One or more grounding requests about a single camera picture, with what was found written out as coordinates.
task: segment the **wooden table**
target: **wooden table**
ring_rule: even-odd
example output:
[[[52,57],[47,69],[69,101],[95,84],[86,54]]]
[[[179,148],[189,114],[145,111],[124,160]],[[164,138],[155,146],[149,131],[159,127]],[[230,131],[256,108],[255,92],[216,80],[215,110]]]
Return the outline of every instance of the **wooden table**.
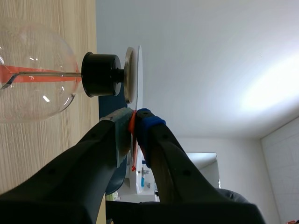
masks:
[[[95,0],[0,0],[0,17],[38,22],[54,30],[74,51],[79,68],[85,53],[97,50]],[[0,194],[75,145],[99,121],[98,107],[98,98],[81,93],[52,118],[0,124]]]

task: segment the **black cylindrical cap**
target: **black cylindrical cap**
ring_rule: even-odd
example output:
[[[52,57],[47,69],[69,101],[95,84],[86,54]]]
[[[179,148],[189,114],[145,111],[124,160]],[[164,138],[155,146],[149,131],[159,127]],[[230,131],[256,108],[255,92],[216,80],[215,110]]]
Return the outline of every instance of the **black cylindrical cap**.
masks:
[[[88,52],[82,62],[82,84],[85,93],[93,96],[117,96],[121,89],[119,78],[123,73],[117,55],[102,55]]]

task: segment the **white ceiling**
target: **white ceiling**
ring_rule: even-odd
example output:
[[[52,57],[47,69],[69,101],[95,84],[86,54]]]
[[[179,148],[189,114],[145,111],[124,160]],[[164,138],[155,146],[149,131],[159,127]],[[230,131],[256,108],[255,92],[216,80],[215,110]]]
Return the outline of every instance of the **white ceiling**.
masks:
[[[262,137],[299,115],[298,0],[98,0],[98,52],[142,45],[143,105],[177,137]]]
[[[217,161],[216,153],[186,153],[189,159],[197,167],[197,169],[202,169],[207,165]]]

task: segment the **red object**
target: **red object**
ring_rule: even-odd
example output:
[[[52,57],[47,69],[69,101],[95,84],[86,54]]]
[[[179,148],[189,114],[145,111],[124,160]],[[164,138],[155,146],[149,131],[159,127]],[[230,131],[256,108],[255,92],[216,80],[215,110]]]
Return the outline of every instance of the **red object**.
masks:
[[[53,70],[46,70],[46,69],[33,69],[33,68],[23,68],[23,67],[15,67],[15,66],[6,66],[0,65],[0,82],[7,83],[13,74],[19,73],[21,71],[27,72],[59,72]],[[81,81],[81,78],[78,77],[51,77],[51,76],[17,76],[14,80],[14,83],[31,83],[31,82],[64,82],[64,81]]]
[[[137,163],[137,139],[136,139],[136,135],[135,135],[135,117],[136,117],[136,113],[137,111],[135,110],[133,112],[133,115],[131,117],[131,120],[129,122],[129,127],[128,130],[131,133],[131,135],[133,136],[133,166],[132,166],[132,171],[136,170],[136,163]]]

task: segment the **red liquid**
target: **red liquid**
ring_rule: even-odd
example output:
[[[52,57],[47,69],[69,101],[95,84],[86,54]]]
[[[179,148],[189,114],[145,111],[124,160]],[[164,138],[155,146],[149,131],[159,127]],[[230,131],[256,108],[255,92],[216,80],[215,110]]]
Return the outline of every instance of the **red liquid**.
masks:
[[[12,77],[13,74],[19,73],[21,71],[26,72],[59,72],[59,71],[53,71],[53,70],[45,70],[45,69],[32,69],[32,68],[22,68],[22,67],[14,67],[14,66],[5,66],[0,65],[0,83],[7,83],[9,79]],[[14,80],[14,83],[47,83],[47,82],[65,82],[65,81],[81,81],[81,78],[78,77],[51,77],[51,76],[34,76],[32,74],[28,74],[28,76],[17,76]]]

